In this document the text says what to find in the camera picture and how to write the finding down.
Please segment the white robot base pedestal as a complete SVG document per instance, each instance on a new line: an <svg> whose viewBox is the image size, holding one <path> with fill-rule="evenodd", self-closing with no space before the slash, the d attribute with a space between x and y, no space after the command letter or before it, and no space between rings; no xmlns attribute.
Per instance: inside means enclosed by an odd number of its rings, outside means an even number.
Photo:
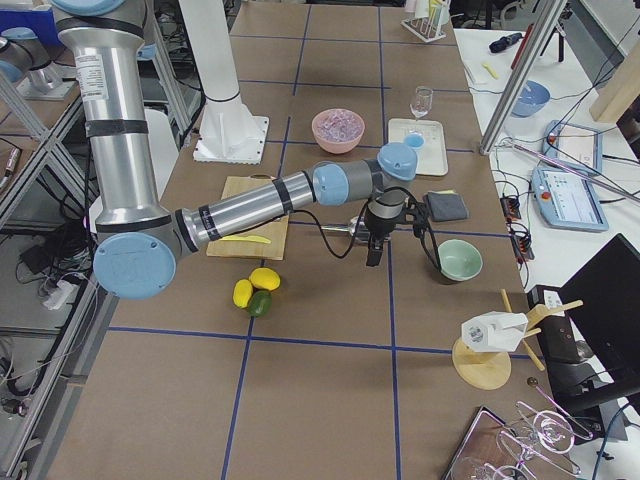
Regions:
<svg viewBox="0 0 640 480"><path fill-rule="evenodd" d="M269 119L242 100L223 3L185 0L180 9L206 100L194 159L260 163Z"/></svg>

